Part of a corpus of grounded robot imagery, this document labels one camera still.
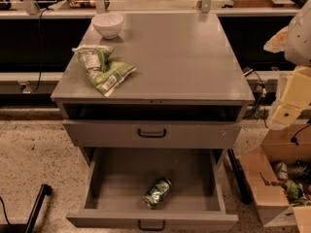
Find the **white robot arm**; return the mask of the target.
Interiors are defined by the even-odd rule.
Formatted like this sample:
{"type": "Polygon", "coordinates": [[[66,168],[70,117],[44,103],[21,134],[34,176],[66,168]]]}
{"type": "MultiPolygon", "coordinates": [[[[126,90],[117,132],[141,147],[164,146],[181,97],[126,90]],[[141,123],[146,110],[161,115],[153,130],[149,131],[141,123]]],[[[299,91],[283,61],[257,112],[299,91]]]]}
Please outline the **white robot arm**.
{"type": "Polygon", "coordinates": [[[263,49],[282,52],[294,64],[294,69],[278,80],[276,101],[267,119],[269,129],[281,130],[290,126],[311,104],[311,0],[263,49]]]}

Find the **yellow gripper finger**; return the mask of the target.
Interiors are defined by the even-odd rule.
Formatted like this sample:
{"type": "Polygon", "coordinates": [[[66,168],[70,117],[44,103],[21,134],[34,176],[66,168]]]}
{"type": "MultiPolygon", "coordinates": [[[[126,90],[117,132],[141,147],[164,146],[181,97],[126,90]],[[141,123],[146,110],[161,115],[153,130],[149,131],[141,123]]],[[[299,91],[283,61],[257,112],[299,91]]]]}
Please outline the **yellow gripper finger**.
{"type": "Polygon", "coordinates": [[[263,49],[272,53],[284,51],[286,48],[288,27],[279,30],[263,46],[263,49]]]}
{"type": "Polygon", "coordinates": [[[296,66],[277,82],[276,99],[267,118],[272,130],[282,130],[291,124],[311,104],[311,68],[296,66]]]}

